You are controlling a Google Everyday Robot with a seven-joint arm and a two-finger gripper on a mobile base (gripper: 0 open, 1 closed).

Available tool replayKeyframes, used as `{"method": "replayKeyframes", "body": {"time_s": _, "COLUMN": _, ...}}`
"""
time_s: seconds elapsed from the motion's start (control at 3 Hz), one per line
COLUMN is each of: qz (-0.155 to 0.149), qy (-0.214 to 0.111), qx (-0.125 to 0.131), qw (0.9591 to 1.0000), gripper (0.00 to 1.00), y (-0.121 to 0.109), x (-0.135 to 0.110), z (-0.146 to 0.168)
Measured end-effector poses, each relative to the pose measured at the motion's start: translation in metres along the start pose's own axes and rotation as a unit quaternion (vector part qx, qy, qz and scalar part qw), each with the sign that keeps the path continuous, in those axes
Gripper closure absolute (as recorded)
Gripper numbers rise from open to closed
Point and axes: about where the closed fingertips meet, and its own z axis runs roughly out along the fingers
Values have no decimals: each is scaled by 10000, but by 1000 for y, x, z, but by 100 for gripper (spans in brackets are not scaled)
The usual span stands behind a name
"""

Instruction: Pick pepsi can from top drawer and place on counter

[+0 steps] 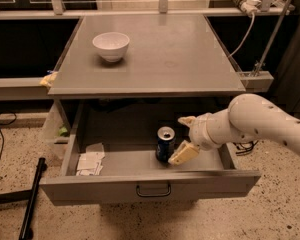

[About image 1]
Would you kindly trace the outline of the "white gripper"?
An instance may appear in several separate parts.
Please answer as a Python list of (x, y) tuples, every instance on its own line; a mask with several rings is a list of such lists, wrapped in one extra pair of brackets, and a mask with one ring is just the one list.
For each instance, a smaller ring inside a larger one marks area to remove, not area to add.
[(220, 144), (215, 143), (208, 133), (209, 116), (210, 113), (206, 113), (198, 117), (186, 116), (178, 119), (180, 124), (189, 128), (189, 138), (194, 145), (184, 140), (168, 159), (169, 164), (181, 165), (198, 156), (199, 149), (208, 151), (220, 147)]

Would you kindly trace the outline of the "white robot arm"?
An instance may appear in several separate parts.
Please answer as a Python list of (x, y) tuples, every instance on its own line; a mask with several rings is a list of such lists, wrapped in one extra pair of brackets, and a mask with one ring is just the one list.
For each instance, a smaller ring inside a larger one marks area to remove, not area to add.
[(290, 116), (256, 94), (241, 94), (228, 108), (200, 116), (180, 117), (189, 128), (190, 141), (184, 140), (169, 158), (171, 165), (183, 164), (226, 143), (247, 143), (268, 139), (300, 156), (300, 119)]

